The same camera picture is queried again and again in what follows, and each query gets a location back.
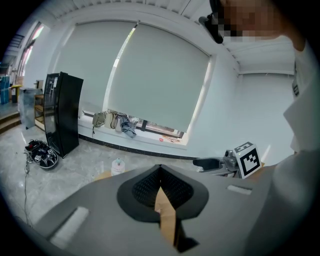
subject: bottle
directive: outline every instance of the bottle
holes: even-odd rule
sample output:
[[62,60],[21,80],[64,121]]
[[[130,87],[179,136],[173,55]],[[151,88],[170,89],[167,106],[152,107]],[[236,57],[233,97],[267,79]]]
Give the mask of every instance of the bottle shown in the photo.
[[125,172],[126,164],[120,158],[117,158],[111,165],[111,176],[122,174]]

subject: gray floor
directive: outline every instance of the gray floor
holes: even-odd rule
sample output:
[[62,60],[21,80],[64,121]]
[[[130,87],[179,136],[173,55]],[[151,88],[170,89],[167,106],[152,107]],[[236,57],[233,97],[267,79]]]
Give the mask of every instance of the gray floor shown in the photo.
[[18,103],[12,103],[11,101],[7,104],[1,104],[0,102],[0,118],[10,115],[18,111]]
[[[12,213],[26,220],[25,203],[25,164],[24,147],[30,139],[46,141],[43,131],[37,127],[23,130],[22,125],[0,135],[0,183]],[[106,146],[100,146],[85,140],[65,159],[59,159],[58,166],[45,171],[35,163],[30,164],[30,173],[26,180],[26,212],[34,224],[50,208],[70,196],[95,177],[111,169],[116,158],[125,162],[126,170],[155,164],[173,165],[186,171],[196,171],[190,160],[170,159],[135,154]]]

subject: ceiling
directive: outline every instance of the ceiling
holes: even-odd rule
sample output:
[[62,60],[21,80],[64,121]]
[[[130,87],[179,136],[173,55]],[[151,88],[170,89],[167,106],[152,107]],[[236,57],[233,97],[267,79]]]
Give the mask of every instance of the ceiling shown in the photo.
[[[47,0],[37,10],[45,25],[51,27],[63,16],[94,5],[132,3],[162,8],[181,15],[197,24],[200,16],[211,12],[209,0]],[[240,74],[279,73],[294,71],[294,50],[291,41],[282,36],[275,40],[235,42],[225,38],[224,46],[240,66]]]

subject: white shirt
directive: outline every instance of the white shirt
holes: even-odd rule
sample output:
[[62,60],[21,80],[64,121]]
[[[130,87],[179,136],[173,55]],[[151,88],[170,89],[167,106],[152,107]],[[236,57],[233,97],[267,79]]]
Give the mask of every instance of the white shirt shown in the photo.
[[295,51],[296,75],[292,84],[295,101],[284,112],[294,137],[295,152],[320,149],[320,70],[308,42]]

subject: white label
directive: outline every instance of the white label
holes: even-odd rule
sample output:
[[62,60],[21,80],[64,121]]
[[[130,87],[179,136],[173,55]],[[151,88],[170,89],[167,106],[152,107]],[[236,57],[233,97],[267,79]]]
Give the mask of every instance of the white label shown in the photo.
[[56,77],[56,78],[54,79],[53,88],[56,88],[56,86],[57,86],[57,81],[58,81],[58,77]]

